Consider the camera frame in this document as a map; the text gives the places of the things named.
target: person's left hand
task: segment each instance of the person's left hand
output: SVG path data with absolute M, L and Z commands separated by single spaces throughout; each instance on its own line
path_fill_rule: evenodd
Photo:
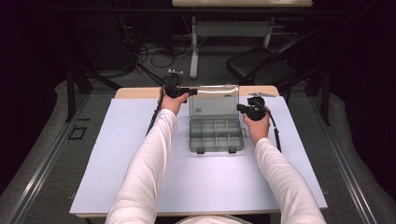
M 259 142 L 260 139 L 268 138 L 268 130 L 270 128 L 269 113 L 271 113 L 271 111 L 267 106 L 265 107 L 265 109 L 265 117 L 257 121 L 251 120 L 247 114 L 243 115 L 244 122 L 246 123 L 248 127 L 248 132 L 251 136 L 251 140 L 253 140 L 255 145 L 257 144 L 257 142 Z
M 169 109 L 175 115 L 177 115 L 178 111 L 180 110 L 180 105 L 183 104 L 183 102 L 185 102 L 189 98 L 189 96 L 190 95 L 188 93 L 184 93 L 177 98 L 171 98 L 165 94 L 165 96 L 163 97 L 161 109 Z

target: white tabletop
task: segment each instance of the white tabletop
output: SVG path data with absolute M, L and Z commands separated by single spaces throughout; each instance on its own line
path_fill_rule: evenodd
M 302 173 L 318 206 L 326 208 L 326 201 L 283 97 L 264 99 L 280 130 L 283 154 Z M 154 98 L 112 100 L 71 214 L 79 217 L 107 214 L 129 161 L 145 137 L 156 103 Z M 246 105 L 247 97 L 241 96 L 240 103 Z M 248 134 L 244 137 L 244 149 L 235 154 L 191 153 L 188 110 L 187 104 L 182 105 L 177 116 L 177 132 L 158 202 L 159 216 L 278 211 L 274 195 L 255 162 L 254 145 Z M 275 142 L 272 130 L 269 138 Z

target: compartment organizer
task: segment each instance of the compartment organizer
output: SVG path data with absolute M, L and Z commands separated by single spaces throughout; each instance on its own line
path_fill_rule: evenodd
M 239 114 L 238 86 L 206 86 L 190 99 L 191 152 L 228 151 L 244 146 Z

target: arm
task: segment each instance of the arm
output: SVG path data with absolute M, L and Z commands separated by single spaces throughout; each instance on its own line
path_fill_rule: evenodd
M 260 170 L 279 203 L 281 223 L 326 223 L 304 178 L 268 139 L 268 117 L 252 121 L 244 114 L 244 122 L 256 144 Z
M 162 110 L 129 164 L 106 223 L 154 223 L 171 137 L 177 128 L 176 114 L 187 98 L 188 94 L 176 99 L 164 96 Z

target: forearm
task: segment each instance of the forearm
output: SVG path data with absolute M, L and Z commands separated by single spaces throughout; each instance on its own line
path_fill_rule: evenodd
M 106 223 L 154 223 L 158 192 L 176 131 L 175 114 L 162 110 L 132 158 Z
M 282 223 L 326 223 L 304 178 L 269 139 L 257 143 L 256 159 L 279 203 Z

